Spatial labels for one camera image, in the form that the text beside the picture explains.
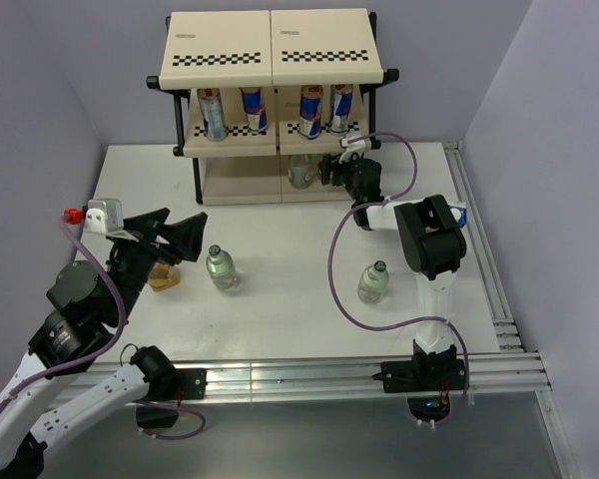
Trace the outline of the aluminium mounting rail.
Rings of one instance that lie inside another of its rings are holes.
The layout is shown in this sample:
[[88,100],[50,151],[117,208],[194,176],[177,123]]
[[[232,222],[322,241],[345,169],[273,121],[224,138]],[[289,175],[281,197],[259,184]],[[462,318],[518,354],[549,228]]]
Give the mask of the aluminium mounting rail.
[[[387,398],[380,381],[381,357],[305,359],[298,361],[177,362],[189,376],[206,371],[204,397],[198,404],[300,402]],[[469,357],[469,393],[507,394],[552,389],[538,353],[474,354]]]

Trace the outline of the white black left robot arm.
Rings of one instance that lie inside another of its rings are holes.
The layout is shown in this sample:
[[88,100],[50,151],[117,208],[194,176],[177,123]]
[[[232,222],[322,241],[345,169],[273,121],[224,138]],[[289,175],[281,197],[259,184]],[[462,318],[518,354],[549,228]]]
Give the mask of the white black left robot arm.
[[0,395],[0,478],[38,477],[53,453],[129,402],[169,409],[180,397],[173,362],[157,346],[143,346],[101,383],[51,405],[120,340],[156,264],[198,260],[207,214],[168,224],[169,214],[162,208],[106,220],[106,262],[70,238],[83,259],[67,264],[49,288],[53,310]]

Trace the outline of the clear glass bottle green cap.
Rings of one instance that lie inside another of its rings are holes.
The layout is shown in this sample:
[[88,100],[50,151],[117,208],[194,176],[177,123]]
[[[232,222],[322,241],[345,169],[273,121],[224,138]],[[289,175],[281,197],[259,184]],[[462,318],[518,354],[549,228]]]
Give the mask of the clear glass bottle green cap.
[[358,298],[368,304],[380,302],[388,282],[387,265],[383,260],[377,260],[363,270],[357,286]]
[[291,186],[296,190],[308,188],[313,179],[311,156],[308,154],[290,155],[288,175]]
[[212,244],[209,247],[206,268],[212,283],[219,289],[231,289],[238,282],[238,274],[232,256],[218,244]]

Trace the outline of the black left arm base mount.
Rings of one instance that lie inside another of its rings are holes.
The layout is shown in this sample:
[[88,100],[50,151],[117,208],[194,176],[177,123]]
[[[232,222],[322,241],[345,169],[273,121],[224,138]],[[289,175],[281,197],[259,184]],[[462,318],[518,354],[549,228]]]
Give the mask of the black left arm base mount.
[[198,401],[205,397],[207,370],[204,368],[176,368],[168,377],[152,383],[148,394],[141,402],[153,406],[136,404],[135,420],[143,433],[165,436],[185,412],[187,401]]

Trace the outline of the blue purple berry juice carton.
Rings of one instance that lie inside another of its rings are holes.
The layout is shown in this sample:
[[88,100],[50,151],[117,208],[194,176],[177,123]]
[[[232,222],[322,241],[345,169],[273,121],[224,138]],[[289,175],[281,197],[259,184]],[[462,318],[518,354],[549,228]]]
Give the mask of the blue purple berry juice carton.
[[460,229],[463,229],[466,226],[468,219],[467,204],[465,202],[449,202],[448,206],[457,226]]

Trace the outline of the blue Fontana juice carton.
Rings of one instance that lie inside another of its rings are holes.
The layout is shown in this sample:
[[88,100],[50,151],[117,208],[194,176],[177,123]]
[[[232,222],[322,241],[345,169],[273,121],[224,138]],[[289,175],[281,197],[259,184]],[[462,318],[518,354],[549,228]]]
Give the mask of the blue Fontana juice carton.
[[148,285],[154,292],[160,292],[178,285],[180,281],[180,274],[173,265],[157,262],[150,272]]

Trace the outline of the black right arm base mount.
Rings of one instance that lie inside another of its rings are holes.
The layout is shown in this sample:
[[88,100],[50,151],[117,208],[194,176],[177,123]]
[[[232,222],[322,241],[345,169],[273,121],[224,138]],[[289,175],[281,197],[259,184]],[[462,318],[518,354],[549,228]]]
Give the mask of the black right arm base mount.
[[451,412],[450,393],[465,386],[465,364],[453,359],[446,365],[429,368],[415,359],[386,361],[372,379],[386,394],[404,393],[411,415],[421,421],[440,421]]

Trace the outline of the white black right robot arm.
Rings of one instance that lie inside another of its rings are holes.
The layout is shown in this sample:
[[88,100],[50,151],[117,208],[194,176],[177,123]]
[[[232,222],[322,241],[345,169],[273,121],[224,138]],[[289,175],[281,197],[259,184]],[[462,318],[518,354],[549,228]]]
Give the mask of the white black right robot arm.
[[367,355],[379,338],[404,351],[402,331],[415,325],[413,380],[436,387],[457,346],[459,214],[441,195],[384,194],[387,173],[369,158],[325,158],[319,168],[346,188],[350,209],[212,213],[205,267],[174,296],[145,297],[135,335],[187,359],[340,357]]

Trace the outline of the beige three-tier shelf rack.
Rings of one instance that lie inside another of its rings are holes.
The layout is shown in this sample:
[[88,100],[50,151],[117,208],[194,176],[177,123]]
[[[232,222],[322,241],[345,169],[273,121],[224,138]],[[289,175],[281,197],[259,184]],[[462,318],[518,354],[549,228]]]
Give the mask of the beige three-tier shelf rack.
[[[323,186],[318,162],[339,156],[339,140],[350,132],[375,132],[379,88],[399,73],[381,65],[376,16],[363,8],[175,12],[167,20],[161,70],[147,79],[154,91],[174,101],[173,152],[193,163],[195,200],[202,206],[345,201],[343,187]],[[330,87],[352,84],[348,131],[329,130]],[[321,131],[313,140],[300,134],[300,90],[322,86]],[[249,130],[241,88],[263,90],[268,128]],[[227,138],[205,136],[198,89],[221,91]],[[313,179],[304,190],[289,182],[290,155],[311,156]]]

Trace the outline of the blue silver energy drink can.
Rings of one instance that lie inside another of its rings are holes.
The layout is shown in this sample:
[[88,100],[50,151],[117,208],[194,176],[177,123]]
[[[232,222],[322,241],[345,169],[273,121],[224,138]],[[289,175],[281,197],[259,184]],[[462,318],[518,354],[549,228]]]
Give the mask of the blue silver energy drink can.
[[329,130],[343,135],[348,131],[353,100],[352,84],[336,84],[330,87]]
[[315,139],[321,131],[322,86],[306,85],[300,90],[299,133],[308,140]]

